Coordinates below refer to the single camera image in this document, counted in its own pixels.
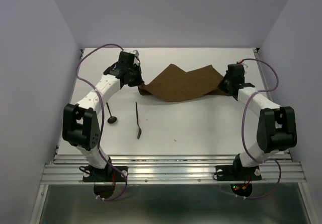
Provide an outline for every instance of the metal frame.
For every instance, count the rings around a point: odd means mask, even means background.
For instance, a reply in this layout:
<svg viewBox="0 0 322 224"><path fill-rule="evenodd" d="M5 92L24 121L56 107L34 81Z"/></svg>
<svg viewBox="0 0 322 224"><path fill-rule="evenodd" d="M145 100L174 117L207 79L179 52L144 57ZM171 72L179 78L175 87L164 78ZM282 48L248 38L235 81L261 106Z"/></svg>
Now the metal frame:
<svg viewBox="0 0 322 224"><path fill-rule="evenodd" d="M303 198L304 206L308 215L308 218L310 219L310 222L312 224L318 224L320 223L318 220L316 208L314 206L310 191L308 189L308 185L306 182L304 183L298 183L298 187L301 191L301 195Z"/></svg>
<svg viewBox="0 0 322 224"><path fill-rule="evenodd" d="M289 154L276 155L282 167L284 183L305 182L300 163L293 163ZM231 165L234 159L229 156L111 156L114 166L128 166L128 184L223 184L238 182L218 182L213 179L216 165ZM75 185L83 183L83 174L79 171L81 164L86 164L82 156L56 158L53 165L44 168L41 184L44 185ZM260 166L262 181L275 183L279 170L274 162Z"/></svg>
<svg viewBox="0 0 322 224"><path fill-rule="evenodd" d="M38 224L40 221L41 213L44 208L46 196L48 191L48 185L40 185L38 194L36 197L34 209L31 214L30 224Z"/></svg>

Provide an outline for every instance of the screw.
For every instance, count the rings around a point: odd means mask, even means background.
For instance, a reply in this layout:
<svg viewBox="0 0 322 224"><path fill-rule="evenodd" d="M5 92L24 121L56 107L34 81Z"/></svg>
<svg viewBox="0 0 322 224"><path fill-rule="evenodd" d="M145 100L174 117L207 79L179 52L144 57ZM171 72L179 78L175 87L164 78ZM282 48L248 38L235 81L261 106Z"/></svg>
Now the screw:
<svg viewBox="0 0 322 224"><path fill-rule="evenodd" d="M127 171L126 170L122 170L122 174L126 177L127 176Z"/></svg>
<svg viewBox="0 0 322 224"><path fill-rule="evenodd" d="M223 176L222 170L221 169L217 170L216 175L218 175L220 177Z"/></svg>
<svg viewBox="0 0 322 224"><path fill-rule="evenodd" d="M254 172L254 174L256 176L260 176L261 175L261 171L259 169L256 169L255 172Z"/></svg>

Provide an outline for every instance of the glass panel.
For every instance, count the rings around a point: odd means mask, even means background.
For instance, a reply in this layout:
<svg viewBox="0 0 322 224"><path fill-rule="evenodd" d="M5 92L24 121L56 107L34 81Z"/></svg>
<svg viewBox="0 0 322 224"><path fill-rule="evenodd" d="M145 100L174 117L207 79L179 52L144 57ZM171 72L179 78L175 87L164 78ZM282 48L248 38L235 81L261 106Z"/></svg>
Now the glass panel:
<svg viewBox="0 0 322 224"><path fill-rule="evenodd" d="M255 184L252 196L273 186ZM90 185L53 185L48 189L40 223L309 223L295 183L280 184L273 194L260 200L236 199L218 187L129 186L120 200L102 202L95 200ZM221 188L230 191L229 185Z"/></svg>

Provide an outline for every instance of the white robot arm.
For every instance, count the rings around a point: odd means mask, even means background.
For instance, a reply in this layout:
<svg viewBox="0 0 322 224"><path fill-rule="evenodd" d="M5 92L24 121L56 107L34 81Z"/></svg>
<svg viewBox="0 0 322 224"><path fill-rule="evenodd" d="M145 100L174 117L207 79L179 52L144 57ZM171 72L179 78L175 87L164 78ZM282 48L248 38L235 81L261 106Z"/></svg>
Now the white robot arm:
<svg viewBox="0 0 322 224"><path fill-rule="evenodd" d="M246 105L257 90L254 85L245 83L244 75L242 64L230 64L218 87ZM238 154L232 166L216 166L216 171L221 172L214 177L218 181L242 181L248 176L252 180L261 180L260 171L257 171L259 163L297 144L295 113L291 107L281 107L256 94L248 109L259 118L257 141L247 151Z"/></svg>
<svg viewBox="0 0 322 224"><path fill-rule="evenodd" d="M112 171L106 163L106 160L110 162L111 159L99 145L101 133L97 115L101 111L101 103L98 93L105 105L124 85L136 87L143 83L138 51L121 51L118 61L104 71L95 90L76 104L65 106L62 137L80 150L89 162L89 166L84 169L94 177L87 178L89 182L105 181Z"/></svg>

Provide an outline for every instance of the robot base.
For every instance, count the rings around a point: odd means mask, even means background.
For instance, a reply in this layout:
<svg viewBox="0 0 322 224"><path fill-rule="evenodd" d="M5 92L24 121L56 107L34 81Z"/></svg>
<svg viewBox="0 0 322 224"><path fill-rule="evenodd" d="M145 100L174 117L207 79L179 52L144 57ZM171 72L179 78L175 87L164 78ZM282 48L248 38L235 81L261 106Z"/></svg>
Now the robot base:
<svg viewBox="0 0 322 224"><path fill-rule="evenodd" d="M117 166L119 171L128 172L127 166ZM109 165L106 165L104 169L97 169L90 165L84 167L86 172L89 172L90 175L83 175L83 182L112 182L113 174L115 174L115 182L125 182L123 176L121 176L117 171L113 170Z"/></svg>
<svg viewBox="0 0 322 224"><path fill-rule="evenodd" d="M218 165L216 166L216 173L214 173L213 178L217 181L244 181L249 176L252 181L261 180L260 168L258 166L241 167L236 171L234 165Z"/></svg>

